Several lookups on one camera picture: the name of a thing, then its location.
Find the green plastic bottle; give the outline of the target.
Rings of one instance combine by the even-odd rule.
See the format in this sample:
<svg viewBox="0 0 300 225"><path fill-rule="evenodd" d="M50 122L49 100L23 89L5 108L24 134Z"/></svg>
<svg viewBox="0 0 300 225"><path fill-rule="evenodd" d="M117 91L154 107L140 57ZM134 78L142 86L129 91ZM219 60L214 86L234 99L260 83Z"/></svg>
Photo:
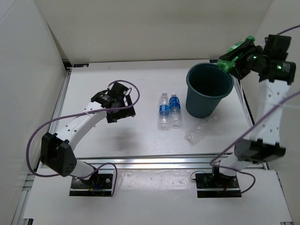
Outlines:
<svg viewBox="0 0 300 225"><path fill-rule="evenodd" d="M248 36L244 41L235 43L226 54L220 56L217 61L218 67L224 72L230 72L235 67L235 62L255 48L255 37Z"/></svg>

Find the clear bottle blue label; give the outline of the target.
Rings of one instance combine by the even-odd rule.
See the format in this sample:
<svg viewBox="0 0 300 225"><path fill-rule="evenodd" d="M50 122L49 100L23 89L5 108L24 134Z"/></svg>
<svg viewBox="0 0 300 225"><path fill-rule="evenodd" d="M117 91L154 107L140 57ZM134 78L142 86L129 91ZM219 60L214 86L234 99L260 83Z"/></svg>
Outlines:
<svg viewBox="0 0 300 225"><path fill-rule="evenodd" d="M169 120L169 98L167 92L163 92L159 99L159 128L162 130L168 129Z"/></svg>
<svg viewBox="0 0 300 225"><path fill-rule="evenodd" d="M180 100L175 92L171 94L169 99L169 107L170 107L170 120L173 128L181 127L181 105Z"/></svg>

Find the clear unlabelled plastic bottle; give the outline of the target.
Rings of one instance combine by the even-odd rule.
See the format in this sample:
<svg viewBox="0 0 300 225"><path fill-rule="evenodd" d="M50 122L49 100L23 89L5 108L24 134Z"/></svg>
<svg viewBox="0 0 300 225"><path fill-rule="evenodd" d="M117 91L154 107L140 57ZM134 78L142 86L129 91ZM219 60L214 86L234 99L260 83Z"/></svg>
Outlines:
<svg viewBox="0 0 300 225"><path fill-rule="evenodd" d="M186 133L185 139L189 141L191 145L195 145L201 139L203 139L207 132L210 130L211 125L217 120L216 115L212 115L203 119L200 119L195 125L193 125Z"/></svg>

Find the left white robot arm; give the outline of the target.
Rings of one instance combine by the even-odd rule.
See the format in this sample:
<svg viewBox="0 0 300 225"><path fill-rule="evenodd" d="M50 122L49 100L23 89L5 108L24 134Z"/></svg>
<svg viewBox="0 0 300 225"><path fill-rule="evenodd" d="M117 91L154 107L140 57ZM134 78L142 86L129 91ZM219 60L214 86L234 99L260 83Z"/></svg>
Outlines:
<svg viewBox="0 0 300 225"><path fill-rule="evenodd" d="M41 161L62 177L82 179L92 188L98 183L96 168L76 159L74 150L82 138L101 120L108 123L134 117L134 102L127 91L98 92L84 110L71 115L72 120L54 134L46 133L41 142Z"/></svg>

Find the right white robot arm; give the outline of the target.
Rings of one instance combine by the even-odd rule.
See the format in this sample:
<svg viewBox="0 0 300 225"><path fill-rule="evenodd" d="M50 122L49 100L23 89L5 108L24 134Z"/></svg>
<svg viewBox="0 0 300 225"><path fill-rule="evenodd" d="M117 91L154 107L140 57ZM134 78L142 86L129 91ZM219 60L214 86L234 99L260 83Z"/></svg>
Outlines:
<svg viewBox="0 0 300 225"><path fill-rule="evenodd" d="M217 65L241 80L250 72L259 75L260 99L252 131L234 145L234 153L218 163L210 177L212 185L222 187L237 172L251 164L270 162L285 155L280 145L280 123L285 99L295 77L296 64L286 61L291 37L269 35L265 46L254 44L251 36L233 45L219 57Z"/></svg>

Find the dark teal plastic bin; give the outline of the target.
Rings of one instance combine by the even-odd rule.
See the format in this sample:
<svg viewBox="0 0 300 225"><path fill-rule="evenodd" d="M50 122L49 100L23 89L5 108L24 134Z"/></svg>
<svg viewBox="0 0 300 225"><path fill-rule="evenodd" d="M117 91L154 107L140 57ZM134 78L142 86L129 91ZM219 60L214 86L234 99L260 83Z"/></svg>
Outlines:
<svg viewBox="0 0 300 225"><path fill-rule="evenodd" d="M199 63L187 73L185 107L195 118L209 117L233 89L233 78L213 63Z"/></svg>

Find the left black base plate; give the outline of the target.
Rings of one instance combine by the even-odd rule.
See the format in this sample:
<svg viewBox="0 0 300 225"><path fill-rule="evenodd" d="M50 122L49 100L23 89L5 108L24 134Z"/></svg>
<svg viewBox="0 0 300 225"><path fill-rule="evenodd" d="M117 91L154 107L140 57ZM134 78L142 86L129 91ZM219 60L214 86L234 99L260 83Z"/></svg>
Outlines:
<svg viewBox="0 0 300 225"><path fill-rule="evenodd" d="M80 180L72 178L69 196L81 197L111 197L114 185L114 171L100 170L94 180Z"/></svg>

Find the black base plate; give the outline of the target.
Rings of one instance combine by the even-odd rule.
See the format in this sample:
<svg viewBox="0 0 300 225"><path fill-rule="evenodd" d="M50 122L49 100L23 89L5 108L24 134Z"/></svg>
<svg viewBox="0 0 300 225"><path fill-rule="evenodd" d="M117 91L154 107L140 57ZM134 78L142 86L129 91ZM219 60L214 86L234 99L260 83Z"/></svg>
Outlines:
<svg viewBox="0 0 300 225"><path fill-rule="evenodd" d="M219 168L213 167L211 172L195 171L190 179L196 182L198 198L241 197L237 176L222 175Z"/></svg>
<svg viewBox="0 0 300 225"><path fill-rule="evenodd" d="M94 180L80 180L72 178L69 196L81 197L111 197L114 185L114 171L100 170Z"/></svg>

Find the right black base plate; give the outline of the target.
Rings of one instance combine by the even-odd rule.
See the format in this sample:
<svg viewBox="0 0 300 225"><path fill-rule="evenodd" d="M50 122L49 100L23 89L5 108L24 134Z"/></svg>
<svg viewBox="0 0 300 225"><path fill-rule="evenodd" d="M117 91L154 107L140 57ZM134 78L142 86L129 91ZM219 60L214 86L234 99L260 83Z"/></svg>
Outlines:
<svg viewBox="0 0 300 225"><path fill-rule="evenodd" d="M190 179L196 182L198 198L241 197L237 176L222 175L219 168L213 167L211 172L195 171Z"/></svg>

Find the aluminium table frame rail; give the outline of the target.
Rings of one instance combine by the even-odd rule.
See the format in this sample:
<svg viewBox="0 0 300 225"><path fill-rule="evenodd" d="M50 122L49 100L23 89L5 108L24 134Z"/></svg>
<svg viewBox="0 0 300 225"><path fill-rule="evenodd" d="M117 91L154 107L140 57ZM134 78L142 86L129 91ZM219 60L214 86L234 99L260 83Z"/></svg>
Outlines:
<svg viewBox="0 0 300 225"><path fill-rule="evenodd" d="M198 198L191 173L210 172L210 160L252 124L237 81L217 106L217 122L190 145L184 133L197 119L182 111L180 129L157 127L161 92L184 103L191 61L75 64L63 84L55 115L81 111L98 91L118 79L141 93L136 117L98 123L77 145L75 155L103 173L118 171L113 197L70 196L71 178L30 175L21 198L24 225L290 225L275 171L265 164L247 171L255 186L240 198Z"/></svg>

